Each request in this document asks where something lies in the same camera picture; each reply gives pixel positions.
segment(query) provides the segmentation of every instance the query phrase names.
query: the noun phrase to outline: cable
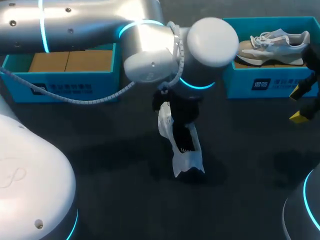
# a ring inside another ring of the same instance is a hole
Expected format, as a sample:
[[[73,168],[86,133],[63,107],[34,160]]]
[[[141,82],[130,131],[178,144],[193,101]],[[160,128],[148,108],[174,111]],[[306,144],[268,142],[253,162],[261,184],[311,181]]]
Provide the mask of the cable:
[[[3,68],[2,66],[0,66],[0,72],[4,73],[5,75],[9,76],[10,78],[12,78],[13,80],[15,80],[16,82],[23,84],[43,95],[49,96],[53,99],[57,99],[59,101],[62,102],[66,102],[69,104],[77,104],[77,105],[94,105],[94,104],[101,104],[107,101],[111,101],[117,97],[119,97],[120,95],[124,94],[126,91],[128,91],[130,88],[132,88],[135,83],[131,82],[130,84],[128,84],[127,86],[125,86],[124,88],[122,88],[120,91],[117,91],[116,93],[110,95],[110,96],[106,96],[104,98],[100,98],[100,99],[96,99],[96,100],[89,100],[89,101],[83,101],[83,100],[75,100],[75,99],[70,99],[67,97],[63,97],[63,96],[59,96],[57,94],[54,94],[52,92],[46,91],[36,85],[33,85],[32,83],[22,79],[21,77],[13,74],[12,72],[6,70],[5,68]]]
[[[175,77],[173,78],[172,81],[168,83],[168,87],[172,87],[175,85],[177,82],[179,82],[182,73],[184,71],[184,66],[185,66],[185,49],[184,49],[184,43],[180,37],[180,26],[175,25],[172,21],[169,21],[167,24],[168,27],[171,28],[173,31],[174,36],[178,39],[178,48],[179,48],[179,69]]]

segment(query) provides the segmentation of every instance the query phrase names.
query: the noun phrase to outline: shoelace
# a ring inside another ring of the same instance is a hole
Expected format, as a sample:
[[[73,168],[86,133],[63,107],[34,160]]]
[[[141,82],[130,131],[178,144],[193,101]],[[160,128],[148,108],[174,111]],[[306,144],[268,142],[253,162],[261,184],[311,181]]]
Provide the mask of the shoelace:
[[[270,32],[263,32],[260,36],[250,36],[252,46],[257,48],[263,45],[273,45],[272,41],[269,39],[270,36],[265,37],[269,33]]]

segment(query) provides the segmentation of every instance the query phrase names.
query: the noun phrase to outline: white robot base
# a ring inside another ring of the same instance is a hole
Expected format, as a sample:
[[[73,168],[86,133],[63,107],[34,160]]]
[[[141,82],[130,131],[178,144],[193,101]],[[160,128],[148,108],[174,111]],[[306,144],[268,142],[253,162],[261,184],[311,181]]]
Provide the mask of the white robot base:
[[[0,96],[0,239],[71,240],[76,179],[65,155],[22,125]]]

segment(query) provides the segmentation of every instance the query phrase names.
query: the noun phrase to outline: cardboard box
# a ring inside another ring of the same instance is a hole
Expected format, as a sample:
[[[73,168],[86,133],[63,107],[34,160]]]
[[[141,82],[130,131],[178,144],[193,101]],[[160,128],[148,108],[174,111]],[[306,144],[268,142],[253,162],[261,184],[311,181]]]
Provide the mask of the cardboard box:
[[[256,37],[264,32],[283,29],[289,34],[308,31],[311,43],[320,43],[320,25],[314,17],[249,17],[223,20],[235,29],[240,42],[249,40],[250,36]],[[311,71],[305,66],[277,63],[254,67],[233,61],[224,72],[223,81],[229,99],[288,98],[299,80],[310,74]],[[318,85],[315,84],[304,96],[315,97],[317,93]]]
[[[51,93],[75,100],[96,100],[119,90],[121,50],[118,44],[81,52],[7,55],[3,67]],[[1,77],[16,103],[56,103],[7,75]]]
[[[61,73],[66,69],[69,52],[36,53],[29,73]]]
[[[109,72],[112,65],[111,50],[72,51],[66,64],[66,72]]]

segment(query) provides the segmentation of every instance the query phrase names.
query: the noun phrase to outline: screw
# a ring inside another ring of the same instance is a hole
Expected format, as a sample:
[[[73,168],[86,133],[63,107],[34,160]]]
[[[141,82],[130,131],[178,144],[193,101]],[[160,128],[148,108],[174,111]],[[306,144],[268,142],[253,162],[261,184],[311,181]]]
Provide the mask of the screw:
[[[10,21],[10,26],[15,27],[17,25],[17,22],[15,20]]]

